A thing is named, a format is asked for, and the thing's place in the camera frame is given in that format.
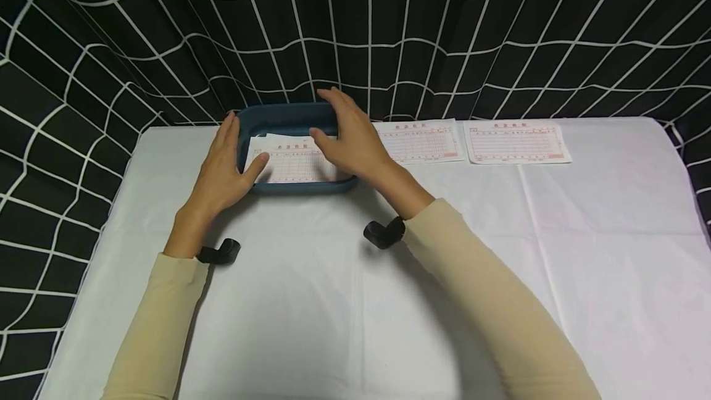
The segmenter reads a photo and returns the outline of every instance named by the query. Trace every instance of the long-sleeve shirt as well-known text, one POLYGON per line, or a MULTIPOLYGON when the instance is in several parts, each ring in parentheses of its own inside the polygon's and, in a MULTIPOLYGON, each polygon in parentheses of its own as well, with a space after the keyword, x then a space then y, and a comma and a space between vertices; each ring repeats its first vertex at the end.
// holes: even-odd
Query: long-sleeve shirt
MULTIPOLYGON (((533 293, 437 199, 405 222, 404 242, 484 339, 511 400, 599 394, 566 336, 533 293)), ((103 400, 169 400, 207 277, 199 261, 159 255, 109 374, 103 400)))

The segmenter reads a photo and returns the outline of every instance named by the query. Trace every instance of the white table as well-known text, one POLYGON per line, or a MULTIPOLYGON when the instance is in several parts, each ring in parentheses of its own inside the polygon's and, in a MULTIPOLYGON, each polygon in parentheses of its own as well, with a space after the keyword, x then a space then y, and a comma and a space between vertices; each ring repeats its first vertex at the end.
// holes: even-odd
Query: white table
MULTIPOLYGON (((561 120, 568 165, 408 167, 464 214, 565 330, 604 399, 711 398, 711 251, 686 170, 651 119, 561 120)), ((97 399, 215 128, 144 134, 41 399, 97 399)), ((360 185, 248 197, 216 223, 181 400, 502 399, 476 336, 360 185)))

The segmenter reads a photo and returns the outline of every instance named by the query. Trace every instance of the black and white grid curtain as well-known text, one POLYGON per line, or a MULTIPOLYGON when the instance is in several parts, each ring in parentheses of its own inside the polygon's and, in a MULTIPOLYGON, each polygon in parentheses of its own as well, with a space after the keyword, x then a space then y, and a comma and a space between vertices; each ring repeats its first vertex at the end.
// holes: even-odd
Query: black and white grid curtain
POLYGON ((711 220, 711 0, 0 0, 0 398, 36 396, 151 125, 645 115, 711 220))

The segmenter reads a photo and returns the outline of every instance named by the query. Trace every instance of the paper form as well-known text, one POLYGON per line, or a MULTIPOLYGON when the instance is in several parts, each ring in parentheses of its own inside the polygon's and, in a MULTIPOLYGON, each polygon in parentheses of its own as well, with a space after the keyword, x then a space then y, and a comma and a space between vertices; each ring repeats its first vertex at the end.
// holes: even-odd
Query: paper form
POLYGON ((376 122, 380 141, 401 164, 463 161, 454 119, 415 122, 376 122))
MULTIPOLYGON (((393 160, 401 164, 424 164, 466 158, 454 124, 454 119, 450 119, 381 122, 374 126, 393 160)), ((257 182, 340 181, 348 177, 327 161, 310 136, 269 133, 253 137, 249 140, 245 167, 261 152, 268 152, 270 161, 257 182)))
POLYGON ((321 182, 340 181, 348 175, 339 171, 323 156, 309 136, 284 136, 267 134, 249 141, 248 167, 255 156, 268 152, 270 160, 257 182, 321 182))
POLYGON ((469 159, 477 164, 571 162, 553 120, 468 120, 464 138, 469 159))

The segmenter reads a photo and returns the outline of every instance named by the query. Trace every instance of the plastic tray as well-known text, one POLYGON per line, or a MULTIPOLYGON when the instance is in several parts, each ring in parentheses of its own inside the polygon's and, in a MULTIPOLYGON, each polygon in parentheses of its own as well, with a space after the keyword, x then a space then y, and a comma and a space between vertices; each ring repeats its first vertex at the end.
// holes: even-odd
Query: plastic tray
MULTIPOLYGON (((266 104, 251 106, 239 113, 239 144, 237 165, 244 171, 249 139, 274 133, 277 135, 308 136, 312 127, 321 128, 327 135, 338 134, 338 120, 331 104, 266 104)), ((354 188, 357 177, 332 182, 257 182, 252 188, 257 194, 328 194, 342 193, 354 188)))

